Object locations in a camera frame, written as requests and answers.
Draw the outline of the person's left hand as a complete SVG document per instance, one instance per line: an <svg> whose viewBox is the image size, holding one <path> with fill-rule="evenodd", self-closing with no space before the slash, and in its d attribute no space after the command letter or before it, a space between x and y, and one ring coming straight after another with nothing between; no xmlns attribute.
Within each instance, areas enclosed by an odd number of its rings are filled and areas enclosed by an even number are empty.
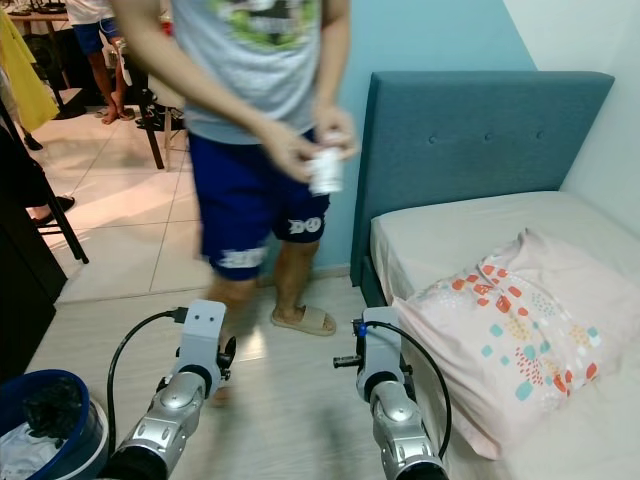
<svg viewBox="0 0 640 480"><path fill-rule="evenodd" d="M321 151L338 151L343 161L357 154L355 124L347 110L330 102L316 102L314 122L315 140Z"/></svg>

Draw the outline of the person's right hand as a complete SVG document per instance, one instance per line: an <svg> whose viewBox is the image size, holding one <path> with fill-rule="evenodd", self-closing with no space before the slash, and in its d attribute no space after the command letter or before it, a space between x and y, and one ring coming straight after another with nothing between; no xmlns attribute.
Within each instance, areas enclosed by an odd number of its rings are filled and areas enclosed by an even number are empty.
<svg viewBox="0 0 640 480"><path fill-rule="evenodd" d="M310 161L317 151L315 143L306 140L288 125L270 119L256 129L256 136L276 168L297 182L311 182Z"/></svg>

